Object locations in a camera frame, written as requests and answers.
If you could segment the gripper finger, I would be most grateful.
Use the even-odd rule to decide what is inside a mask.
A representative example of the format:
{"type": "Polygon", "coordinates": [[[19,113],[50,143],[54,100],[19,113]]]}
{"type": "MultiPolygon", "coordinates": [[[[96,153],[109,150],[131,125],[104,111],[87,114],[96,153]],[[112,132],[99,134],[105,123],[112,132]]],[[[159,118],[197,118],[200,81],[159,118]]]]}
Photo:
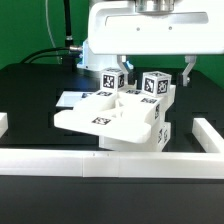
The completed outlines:
{"type": "Polygon", "coordinates": [[[133,70],[129,67],[125,56],[117,56],[117,64],[124,74],[124,83],[126,85],[134,85],[135,80],[133,76],[133,70]]]}
{"type": "Polygon", "coordinates": [[[193,67],[195,66],[197,61],[197,56],[196,55],[186,55],[185,56],[185,63],[186,63],[186,68],[183,70],[182,73],[178,75],[178,84],[180,86],[187,86],[190,78],[189,74],[192,71],[193,67]]]}

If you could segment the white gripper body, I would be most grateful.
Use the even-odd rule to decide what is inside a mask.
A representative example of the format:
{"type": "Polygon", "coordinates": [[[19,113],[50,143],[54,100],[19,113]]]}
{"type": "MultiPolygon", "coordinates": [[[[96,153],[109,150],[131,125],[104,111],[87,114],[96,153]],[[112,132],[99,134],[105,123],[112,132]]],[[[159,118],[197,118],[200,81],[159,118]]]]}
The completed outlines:
{"type": "Polygon", "coordinates": [[[95,54],[199,55],[224,53],[224,0],[175,0],[171,12],[136,11],[133,1],[103,1],[89,13],[95,54]]]}

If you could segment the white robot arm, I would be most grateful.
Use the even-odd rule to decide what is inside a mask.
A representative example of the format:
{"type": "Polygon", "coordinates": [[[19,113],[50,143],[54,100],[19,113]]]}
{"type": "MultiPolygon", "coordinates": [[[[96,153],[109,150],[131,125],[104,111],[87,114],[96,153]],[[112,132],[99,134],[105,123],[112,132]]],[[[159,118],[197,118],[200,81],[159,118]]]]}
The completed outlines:
{"type": "Polygon", "coordinates": [[[183,55],[182,85],[199,55],[224,54],[224,0],[90,0],[81,67],[129,73],[129,55],[183,55]]]}

